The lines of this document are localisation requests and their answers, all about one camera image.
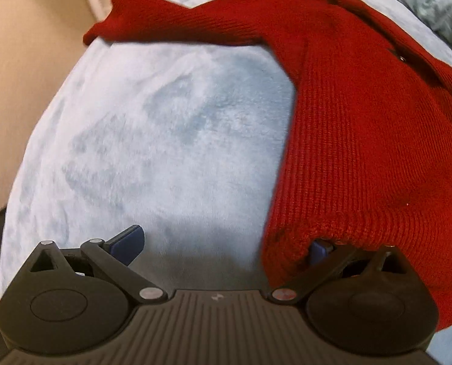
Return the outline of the red knit cardigan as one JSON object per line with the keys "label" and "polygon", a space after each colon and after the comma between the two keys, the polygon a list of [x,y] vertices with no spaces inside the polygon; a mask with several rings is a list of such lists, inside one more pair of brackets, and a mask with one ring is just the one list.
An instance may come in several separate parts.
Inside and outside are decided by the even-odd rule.
{"label": "red knit cardigan", "polygon": [[265,44],[296,90],[262,241],[272,286],[317,238],[394,245],[452,325],[452,67],[361,0],[111,0],[83,37]]}

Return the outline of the light blue fleece bed sheet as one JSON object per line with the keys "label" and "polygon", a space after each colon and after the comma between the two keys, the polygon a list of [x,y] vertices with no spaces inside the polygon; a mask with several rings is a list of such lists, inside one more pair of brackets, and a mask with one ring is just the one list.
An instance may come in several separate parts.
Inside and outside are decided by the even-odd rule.
{"label": "light blue fleece bed sheet", "polygon": [[14,364],[268,364],[301,320],[260,295],[261,230],[293,86],[259,46],[95,41],[30,137],[9,199],[0,295],[42,239],[76,247],[138,223],[133,268],[182,301],[89,353]]}

